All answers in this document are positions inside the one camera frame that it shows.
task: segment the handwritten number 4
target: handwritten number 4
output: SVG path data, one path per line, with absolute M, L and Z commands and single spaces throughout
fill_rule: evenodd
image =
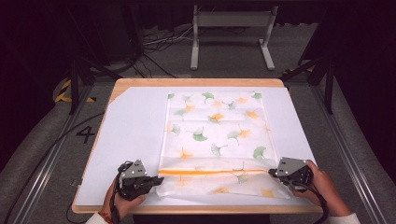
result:
M 95 135 L 95 133 L 91 133 L 91 130 L 92 130 L 92 127 L 91 126 L 87 126 L 85 129 L 79 131 L 76 135 L 85 136 L 84 144 L 87 144 L 88 138 L 91 135 Z

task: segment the bracelet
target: bracelet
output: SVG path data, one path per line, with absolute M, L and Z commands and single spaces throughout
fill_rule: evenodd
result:
M 113 221 L 111 220 L 111 218 L 107 215 L 107 213 L 101 213 L 98 212 L 99 216 L 101 216 L 105 222 L 107 222 L 108 224 L 113 224 Z

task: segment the person's left hand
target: person's left hand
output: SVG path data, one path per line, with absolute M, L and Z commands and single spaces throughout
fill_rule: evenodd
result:
M 101 214 L 106 214 L 108 217 L 111 217 L 110 199 L 111 199 L 111 196 L 113 195 L 113 189 L 114 189 L 114 181 L 107 190 L 105 201 L 103 202 L 103 207 L 100 210 Z M 116 195 L 114 197 L 114 205 L 116 205 L 117 209 L 119 210 L 120 220 L 125 218 L 125 216 L 128 214 L 128 212 L 133 207 L 138 206 L 145 200 L 146 200 L 146 195 L 140 195 L 137 198 L 135 198 L 129 202 L 129 201 L 121 198 L 120 195 L 118 193 L 116 193 Z

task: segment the white sleeve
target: white sleeve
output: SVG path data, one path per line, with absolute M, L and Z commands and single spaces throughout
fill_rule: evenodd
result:
M 85 224 L 107 224 L 107 222 L 98 213 L 95 213 Z
M 331 224 L 360 224 L 355 213 L 346 217 L 329 217 L 329 220 Z

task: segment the folded fabric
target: folded fabric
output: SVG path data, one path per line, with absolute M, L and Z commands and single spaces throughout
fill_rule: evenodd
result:
M 276 151 L 262 100 L 258 91 L 170 92 L 158 195 L 289 198 L 268 175 Z

